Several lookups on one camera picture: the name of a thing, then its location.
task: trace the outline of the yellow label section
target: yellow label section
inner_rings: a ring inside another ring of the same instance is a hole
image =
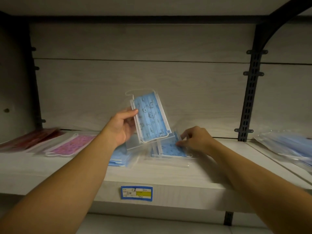
[[[152,193],[151,192],[147,192],[147,191],[137,191],[136,193],[139,196],[150,196],[150,197],[152,196]]]

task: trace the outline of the pink patterned mask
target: pink patterned mask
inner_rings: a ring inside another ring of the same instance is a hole
[[[74,134],[73,137],[64,141],[63,143],[45,150],[46,156],[67,157],[67,156],[75,155],[79,153],[82,149],[84,149],[95,137],[96,135],[90,136],[90,135]]]

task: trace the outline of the person's left arm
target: person's left arm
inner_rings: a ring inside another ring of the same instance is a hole
[[[0,220],[1,233],[76,233],[115,148],[135,131],[137,110],[117,113],[76,157],[29,192]]]

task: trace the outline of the hand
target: hand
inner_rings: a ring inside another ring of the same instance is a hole
[[[134,116],[138,113],[138,110],[132,110],[126,108],[120,112],[117,112],[103,129],[103,133],[107,133],[110,138],[116,142],[115,146],[118,147],[130,139],[131,135],[135,131]]]
[[[181,134],[181,139],[184,139],[187,136],[189,136],[187,140],[178,141],[176,145],[207,153],[208,146],[215,141],[205,128],[200,128],[199,126],[194,126],[185,130]]]

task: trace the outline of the shelf label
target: shelf label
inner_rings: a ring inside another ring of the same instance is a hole
[[[122,186],[121,199],[136,199],[153,201],[153,187],[150,186]]]

